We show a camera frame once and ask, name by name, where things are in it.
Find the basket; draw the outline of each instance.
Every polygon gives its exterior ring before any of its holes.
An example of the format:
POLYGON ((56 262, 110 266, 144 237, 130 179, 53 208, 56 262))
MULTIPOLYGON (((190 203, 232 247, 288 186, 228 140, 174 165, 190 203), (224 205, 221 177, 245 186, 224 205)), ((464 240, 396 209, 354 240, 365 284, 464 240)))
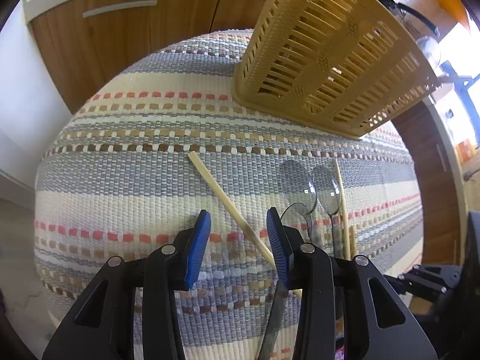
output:
POLYGON ((357 139, 438 85, 414 39, 377 0, 266 0, 233 97, 357 139))

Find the cabinet handle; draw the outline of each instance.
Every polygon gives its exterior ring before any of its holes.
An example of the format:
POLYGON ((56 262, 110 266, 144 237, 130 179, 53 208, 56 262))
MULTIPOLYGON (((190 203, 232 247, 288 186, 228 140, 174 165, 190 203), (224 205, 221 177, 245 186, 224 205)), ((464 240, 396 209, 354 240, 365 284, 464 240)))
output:
POLYGON ((99 15, 100 13, 119 11, 121 9, 139 8, 139 7, 154 7, 157 5, 157 0, 142 0, 142 1, 128 1, 126 3, 104 5, 100 8, 90 9, 82 13, 82 17, 85 19, 89 16, 99 15))

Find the marble floor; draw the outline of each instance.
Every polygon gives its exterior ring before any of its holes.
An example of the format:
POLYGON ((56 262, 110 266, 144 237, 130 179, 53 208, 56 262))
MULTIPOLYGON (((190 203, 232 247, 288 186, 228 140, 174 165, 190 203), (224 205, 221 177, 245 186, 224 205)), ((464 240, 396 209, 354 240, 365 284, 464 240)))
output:
POLYGON ((40 359, 55 327, 33 262, 33 220, 33 211, 0 199, 0 288, 7 317, 40 359))

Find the woven fabric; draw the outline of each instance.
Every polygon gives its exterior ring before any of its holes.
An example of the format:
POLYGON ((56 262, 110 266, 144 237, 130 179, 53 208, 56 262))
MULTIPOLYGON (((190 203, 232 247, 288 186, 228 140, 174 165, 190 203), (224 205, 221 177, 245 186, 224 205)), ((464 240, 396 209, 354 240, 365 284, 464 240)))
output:
MULTIPOLYGON (((63 318, 108 257, 146 257, 206 209, 212 231, 198 281, 176 294, 185 354, 255 358, 276 272, 213 196, 188 160, 190 151, 267 245, 267 209, 282 212, 289 205, 281 164, 295 160, 307 172, 322 164, 334 172, 332 157, 340 165, 359 252, 380 257, 415 229, 412 242, 421 237, 413 163, 393 125, 356 142, 232 100, 231 77, 250 36, 217 32, 144 58, 89 99, 52 143, 37 175, 34 255, 55 318, 63 318)), ((331 252, 328 215, 318 204, 312 216, 331 252)), ((142 358, 141 296, 139 290, 136 358, 142 358)), ((291 357, 299 306, 290 295, 274 357, 291 357)))

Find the pan handle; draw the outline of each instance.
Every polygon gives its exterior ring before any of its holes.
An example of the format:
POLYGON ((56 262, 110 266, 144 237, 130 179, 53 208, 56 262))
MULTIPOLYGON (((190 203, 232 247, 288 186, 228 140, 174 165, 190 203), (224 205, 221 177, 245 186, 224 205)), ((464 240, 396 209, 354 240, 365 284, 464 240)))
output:
POLYGON ((435 34, 436 37, 440 36, 440 31, 438 31, 438 27, 435 24, 433 24, 430 20, 428 20, 424 15, 422 15, 419 11, 414 10, 408 5, 405 5, 402 3, 397 3, 397 7, 415 16, 418 20, 420 20, 423 24, 425 24, 435 34))

